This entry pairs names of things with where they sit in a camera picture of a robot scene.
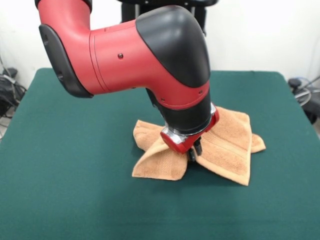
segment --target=towel fold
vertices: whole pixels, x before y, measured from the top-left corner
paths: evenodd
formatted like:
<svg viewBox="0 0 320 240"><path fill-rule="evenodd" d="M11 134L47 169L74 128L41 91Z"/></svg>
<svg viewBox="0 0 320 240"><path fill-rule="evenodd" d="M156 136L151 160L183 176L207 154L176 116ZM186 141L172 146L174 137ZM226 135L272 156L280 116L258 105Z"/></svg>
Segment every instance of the towel fold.
<svg viewBox="0 0 320 240"><path fill-rule="evenodd" d="M222 107L217 108L220 121L202 135L202 155L196 161L208 170L248 186L251 153L266 149L262 138L252 134L247 114ZM162 126L138 120L133 130L137 146L145 154L136 163L132 176L176 181L188 165L186 154L171 150L162 140Z"/></svg>

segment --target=orange towel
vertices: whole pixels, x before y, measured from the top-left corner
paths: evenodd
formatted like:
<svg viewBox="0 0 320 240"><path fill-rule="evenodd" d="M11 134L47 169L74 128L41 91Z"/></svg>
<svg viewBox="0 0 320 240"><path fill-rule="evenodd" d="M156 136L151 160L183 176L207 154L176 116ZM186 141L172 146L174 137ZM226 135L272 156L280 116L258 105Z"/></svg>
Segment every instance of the orange towel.
<svg viewBox="0 0 320 240"><path fill-rule="evenodd" d="M220 121L202 135L202 155L196 161L210 171L248 186L251 153L266 149L261 137L252 134L247 114L217 108ZM133 130L135 142L145 154L136 163L132 176L180 180L188 165L186 154L171 150L162 140L163 127L138 120Z"/></svg>

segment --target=black stand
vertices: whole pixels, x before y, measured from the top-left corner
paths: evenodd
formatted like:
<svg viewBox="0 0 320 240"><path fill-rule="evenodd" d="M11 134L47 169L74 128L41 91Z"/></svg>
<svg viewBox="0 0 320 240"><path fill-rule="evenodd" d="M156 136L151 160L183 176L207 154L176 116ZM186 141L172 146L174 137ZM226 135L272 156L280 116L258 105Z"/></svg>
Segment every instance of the black stand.
<svg viewBox="0 0 320 240"><path fill-rule="evenodd" d="M136 19L141 14L151 10L167 6L178 5L182 6L191 12L198 21L202 31L205 32L206 7L212 6L218 0L118 0L122 2L122 22L128 22Z"/></svg>

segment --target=green table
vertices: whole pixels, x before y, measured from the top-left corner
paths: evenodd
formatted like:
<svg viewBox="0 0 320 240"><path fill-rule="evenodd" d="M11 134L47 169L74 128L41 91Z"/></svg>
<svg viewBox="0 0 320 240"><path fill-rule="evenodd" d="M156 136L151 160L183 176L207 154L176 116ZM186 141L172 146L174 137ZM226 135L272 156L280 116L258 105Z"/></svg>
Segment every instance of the green table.
<svg viewBox="0 0 320 240"><path fill-rule="evenodd" d="M320 239L320 141L284 78L213 72L211 93L265 140L249 187L132 178L136 121L164 123L146 91L78 99L39 70L0 144L0 240Z"/></svg>

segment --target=black cable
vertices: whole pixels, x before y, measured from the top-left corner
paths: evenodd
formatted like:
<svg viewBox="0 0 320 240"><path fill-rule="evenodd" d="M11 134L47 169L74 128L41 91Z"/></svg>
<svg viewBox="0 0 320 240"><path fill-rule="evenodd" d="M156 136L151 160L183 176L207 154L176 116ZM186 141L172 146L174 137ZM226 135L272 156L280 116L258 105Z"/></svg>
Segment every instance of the black cable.
<svg viewBox="0 0 320 240"><path fill-rule="evenodd" d="M17 109L17 106L15 105L15 104L13 104L8 98L6 98L5 96L1 96L0 95L0 99L3 99L4 101L6 101L8 104L10 104L13 108L14 108L14 110L16 110Z"/></svg>
<svg viewBox="0 0 320 240"><path fill-rule="evenodd" d="M17 83L17 82L16 82L15 84L18 85L18 87L23 90L23 93L26 93L27 89L26 89L24 86L20 85L20 84Z"/></svg>
<svg viewBox="0 0 320 240"><path fill-rule="evenodd" d="M18 96L19 96L19 101L21 101L21 99L22 99L22 96L20 95L20 92L19 92L19 90L17 89L17 87L19 87L19 86L17 86L16 84L12 84L13 85L13 87L14 87L14 89L15 89L15 92L18 94Z"/></svg>
<svg viewBox="0 0 320 240"><path fill-rule="evenodd" d="M5 118L5 119L12 119L12 116L8 116L7 113L3 114L3 115L0 115L0 119L1 118Z"/></svg>

